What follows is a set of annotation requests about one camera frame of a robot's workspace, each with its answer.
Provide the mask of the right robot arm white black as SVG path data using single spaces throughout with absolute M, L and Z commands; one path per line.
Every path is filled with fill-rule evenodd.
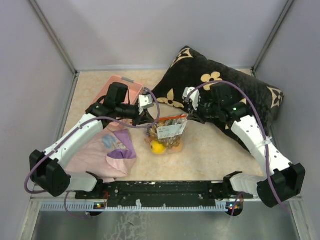
M 223 192 L 229 198 L 246 193 L 258 196 L 269 208 L 283 206 L 284 202 L 301 193 L 306 170 L 302 164 L 293 164 L 267 136 L 262 121 L 250 98 L 236 85 L 220 81 L 210 88 L 213 100 L 204 103 L 200 89 L 186 87 L 182 98 L 187 103 L 188 119 L 199 123 L 219 120 L 244 143 L 259 163 L 263 176 L 241 171 L 224 178 Z

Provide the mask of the yellow lemon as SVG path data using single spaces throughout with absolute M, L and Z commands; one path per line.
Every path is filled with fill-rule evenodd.
M 150 149 L 156 155 L 162 155 L 167 150 L 167 148 L 162 143 L 159 143 L 156 140 L 153 140 L 150 143 Z

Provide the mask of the brown longan bunch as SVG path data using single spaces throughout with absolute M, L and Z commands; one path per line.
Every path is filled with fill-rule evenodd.
M 148 141 L 157 141 L 167 149 L 179 146 L 182 143 L 182 135 L 186 126 L 185 117 L 161 118 L 154 126 L 147 128 L 145 134 Z

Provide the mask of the clear zip bag orange zipper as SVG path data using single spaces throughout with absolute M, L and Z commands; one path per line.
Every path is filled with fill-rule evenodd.
M 160 118 L 145 131 L 145 141 L 155 155 L 181 152 L 184 147 L 183 134 L 187 126 L 187 115 L 181 114 Z

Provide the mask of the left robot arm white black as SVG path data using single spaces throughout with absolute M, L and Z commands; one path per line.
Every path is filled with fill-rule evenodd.
M 133 129 L 150 128 L 158 122 L 148 109 L 158 106 L 157 98 L 144 87 L 135 104 L 125 103 L 129 98 L 129 87 L 120 82 L 112 83 L 107 94 L 101 96 L 85 111 L 80 121 L 60 140 L 44 151 L 35 150 L 29 156 L 30 172 L 24 181 L 29 194 L 36 191 L 28 188 L 32 181 L 41 187 L 42 193 L 58 197 L 65 192 L 87 192 L 97 199 L 103 195 L 102 179 L 92 172 L 66 172 L 72 158 L 96 134 L 110 123 L 119 123 Z

